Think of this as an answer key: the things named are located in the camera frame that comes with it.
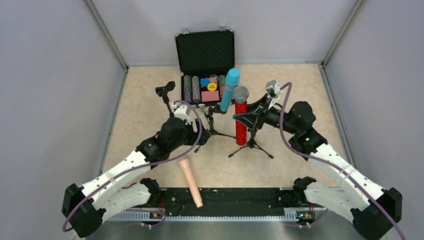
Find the red glitter microphone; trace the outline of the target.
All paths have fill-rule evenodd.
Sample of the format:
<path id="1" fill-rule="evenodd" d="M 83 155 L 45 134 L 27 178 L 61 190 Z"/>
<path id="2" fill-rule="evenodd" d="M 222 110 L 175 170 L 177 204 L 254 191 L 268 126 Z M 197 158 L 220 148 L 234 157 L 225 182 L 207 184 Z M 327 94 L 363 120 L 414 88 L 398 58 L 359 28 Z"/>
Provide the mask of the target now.
<path id="1" fill-rule="evenodd" d="M 249 97 L 249 90 L 245 86 L 238 86 L 234 89 L 233 96 L 235 100 L 235 139 L 236 144 L 244 146 L 247 143 L 247 127 L 240 122 L 243 114 L 248 111 L 247 100 Z"/>

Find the black tripod shock-mount stand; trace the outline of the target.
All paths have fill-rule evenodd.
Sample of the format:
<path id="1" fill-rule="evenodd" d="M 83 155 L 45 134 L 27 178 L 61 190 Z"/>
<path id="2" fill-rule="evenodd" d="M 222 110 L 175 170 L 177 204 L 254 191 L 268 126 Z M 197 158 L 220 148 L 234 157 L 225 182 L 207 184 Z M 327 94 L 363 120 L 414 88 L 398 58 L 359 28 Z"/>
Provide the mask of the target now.
<path id="1" fill-rule="evenodd" d="M 229 154 L 228 157 L 229 158 L 233 157 L 236 153 L 238 153 L 240 150 L 242 150 L 244 148 L 250 148 L 250 149 L 260 150 L 260 151 L 264 152 L 270 159 L 274 159 L 273 155 L 271 155 L 270 153 L 268 153 L 266 150 L 264 150 L 262 147 L 260 147 L 258 145 L 257 141 L 255 140 L 257 132 L 258 132 L 258 130 L 251 130 L 250 131 L 250 138 L 246 142 L 246 144 L 241 146 L 238 150 L 234 151 L 233 153 Z"/>

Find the blue toy microphone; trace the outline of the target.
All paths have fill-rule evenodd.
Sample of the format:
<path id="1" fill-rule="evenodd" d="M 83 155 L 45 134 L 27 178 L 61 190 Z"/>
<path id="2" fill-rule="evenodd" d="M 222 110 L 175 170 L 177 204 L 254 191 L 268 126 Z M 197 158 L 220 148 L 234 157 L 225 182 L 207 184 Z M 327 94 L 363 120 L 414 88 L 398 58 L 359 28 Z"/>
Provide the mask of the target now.
<path id="1" fill-rule="evenodd" d="M 226 113 L 233 98 L 234 89 L 240 82 L 240 71 L 232 68 L 228 71 L 225 78 L 224 91 L 221 98 L 220 111 Z"/>

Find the black round-base mic stand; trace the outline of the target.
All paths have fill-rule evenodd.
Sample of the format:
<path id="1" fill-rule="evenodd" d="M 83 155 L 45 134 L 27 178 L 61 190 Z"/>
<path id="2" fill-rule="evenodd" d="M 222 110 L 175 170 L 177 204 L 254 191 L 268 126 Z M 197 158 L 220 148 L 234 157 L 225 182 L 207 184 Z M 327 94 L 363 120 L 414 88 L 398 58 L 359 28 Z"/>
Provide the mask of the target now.
<path id="1" fill-rule="evenodd" d="M 176 83 L 174 81 L 169 81 L 165 86 L 158 86 L 155 88 L 155 92 L 156 94 L 162 98 L 162 101 L 165 103 L 168 112 L 169 112 L 169 117 L 173 118 L 174 117 L 174 113 L 171 110 L 171 106 L 170 106 L 170 99 L 169 99 L 169 92 L 173 91 L 175 89 Z"/>

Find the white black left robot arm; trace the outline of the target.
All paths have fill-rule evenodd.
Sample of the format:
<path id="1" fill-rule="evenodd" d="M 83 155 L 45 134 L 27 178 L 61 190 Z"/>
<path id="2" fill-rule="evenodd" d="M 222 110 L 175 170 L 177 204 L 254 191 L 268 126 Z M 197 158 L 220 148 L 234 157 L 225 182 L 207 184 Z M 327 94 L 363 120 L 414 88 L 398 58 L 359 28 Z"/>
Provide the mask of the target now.
<path id="1" fill-rule="evenodd" d="M 69 185 L 61 212 L 66 218 L 62 231 L 74 230 L 80 238 L 94 233 L 110 217 L 131 207 L 155 202 L 159 186 L 147 178 L 125 186 L 159 164 L 172 161 L 170 154 L 181 146 L 204 145 L 208 131 L 195 120 L 198 131 L 187 120 L 169 118 L 154 136 L 143 140 L 120 163 L 82 185 Z"/>

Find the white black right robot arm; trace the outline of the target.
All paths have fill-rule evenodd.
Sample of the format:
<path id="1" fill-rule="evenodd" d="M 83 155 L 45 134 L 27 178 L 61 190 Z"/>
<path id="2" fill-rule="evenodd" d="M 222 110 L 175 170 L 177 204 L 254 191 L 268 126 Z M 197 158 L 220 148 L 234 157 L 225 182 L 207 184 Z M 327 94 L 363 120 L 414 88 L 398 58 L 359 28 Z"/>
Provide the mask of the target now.
<path id="1" fill-rule="evenodd" d="M 284 144 L 339 185 L 339 190 L 335 190 L 311 177 L 297 179 L 293 188 L 307 202 L 343 217 L 367 240 L 379 240 L 391 229 L 400 229 L 402 194 L 396 188 L 385 189 L 373 182 L 343 159 L 314 129 L 316 116 L 307 102 L 295 102 L 285 112 L 272 106 L 270 98 L 263 97 L 233 118 L 251 131 L 267 124 L 281 134 L 290 133 L 291 138 L 285 139 Z"/>

